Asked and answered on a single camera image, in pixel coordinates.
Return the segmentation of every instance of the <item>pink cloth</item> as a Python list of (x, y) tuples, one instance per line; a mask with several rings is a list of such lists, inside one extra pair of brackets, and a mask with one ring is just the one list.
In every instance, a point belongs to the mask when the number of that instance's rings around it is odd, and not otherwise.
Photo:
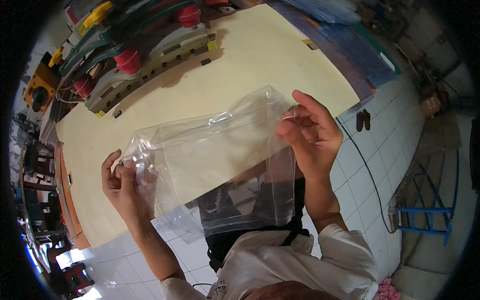
[(380, 300), (400, 300), (401, 293), (392, 286), (391, 279), (384, 279), (378, 286), (378, 296)]

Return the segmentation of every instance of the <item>fingernail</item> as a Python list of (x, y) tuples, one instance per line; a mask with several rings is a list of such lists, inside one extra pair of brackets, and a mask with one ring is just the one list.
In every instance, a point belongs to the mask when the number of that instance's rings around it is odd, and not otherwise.
[(281, 122), (281, 123), (278, 125), (277, 130), (278, 130), (278, 133), (279, 133), (279, 134), (286, 134), (286, 133), (289, 132), (292, 128), (293, 128), (293, 123), (292, 123), (292, 122), (283, 121), (283, 122)]
[(133, 161), (131, 159), (127, 159), (127, 161), (123, 164), (123, 166), (131, 169), (133, 167)]

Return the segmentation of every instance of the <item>blue metal stand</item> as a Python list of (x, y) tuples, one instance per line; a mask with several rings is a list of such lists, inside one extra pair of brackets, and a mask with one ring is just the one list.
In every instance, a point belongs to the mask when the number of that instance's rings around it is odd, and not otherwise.
[[(413, 203), (413, 207), (396, 207), (396, 210), (399, 212), (404, 212), (407, 217), (407, 224), (408, 226), (398, 226), (398, 229), (403, 230), (403, 231), (410, 231), (410, 232), (420, 232), (420, 233), (426, 233), (426, 234), (433, 234), (433, 235), (443, 235), (445, 236), (444, 240), (444, 246), (448, 243), (448, 238), (450, 236), (450, 233), (452, 232), (452, 218), (455, 212), (455, 205), (456, 205), (456, 199), (458, 195), (458, 177), (459, 177), (459, 153), (458, 149), (456, 150), (456, 181), (455, 181), (455, 191), (454, 191), (454, 196), (453, 196), (453, 201), (452, 201), (452, 206), (451, 207), (445, 207), (442, 199), (440, 198), (439, 195), (439, 189), (440, 185), (442, 184), (442, 175), (443, 175), (443, 170), (444, 170), (444, 163), (445, 163), (445, 153), (443, 154), (442, 157), (442, 165), (440, 168), (440, 177), (438, 179), (438, 185), (435, 187), (430, 175), (428, 174), (428, 169), (425, 169), (425, 167), (419, 163), (419, 167), (421, 169), (421, 173), (417, 173), (413, 177), (413, 183), (415, 184), (415, 187), (417, 189), (417, 197), (415, 198), (415, 201)], [(418, 176), (425, 176), (425, 180), (421, 183), (419, 186), (417, 183), (416, 178)], [(427, 183), (429, 187), (433, 191), (433, 205), (432, 207), (425, 207), (425, 202), (423, 200), (423, 197), (421, 195), (421, 191)], [(416, 207), (417, 206), (417, 201), (420, 199), (421, 206), (422, 207)], [(427, 224), (428, 229), (423, 229), (423, 228), (416, 228), (415, 227), (415, 213), (423, 213), (425, 216), (425, 221)], [(433, 217), (434, 214), (442, 214), (444, 222), (445, 222), (445, 227), (446, 230), (436, 230), (433, 228)]]

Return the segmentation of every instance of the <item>black knob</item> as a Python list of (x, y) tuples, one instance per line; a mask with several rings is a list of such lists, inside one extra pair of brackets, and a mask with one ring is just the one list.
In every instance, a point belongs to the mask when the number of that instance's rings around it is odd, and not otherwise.
[(32, 109), (34, 112), (39, 112), (48, 101), (48, 91), (46, 88), (39, 86), (32, 92)]

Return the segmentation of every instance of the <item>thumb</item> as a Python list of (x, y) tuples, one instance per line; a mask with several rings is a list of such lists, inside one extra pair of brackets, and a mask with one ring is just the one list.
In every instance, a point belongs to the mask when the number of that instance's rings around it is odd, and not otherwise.
[(135, 178), (135, 169), (133, 167), (133, 161), (128, 159), (123, 167), (120, 169), (121, 175), (121, 188), (120, 192), (132, 193), (133, 181)]
[(283, 136), (287, 143), (292, 147), (297, 160), (312, 159), (313, 146), (307, 141), (300, 128), (290, 121), (284, 120), (276, 127), (276, 132)]

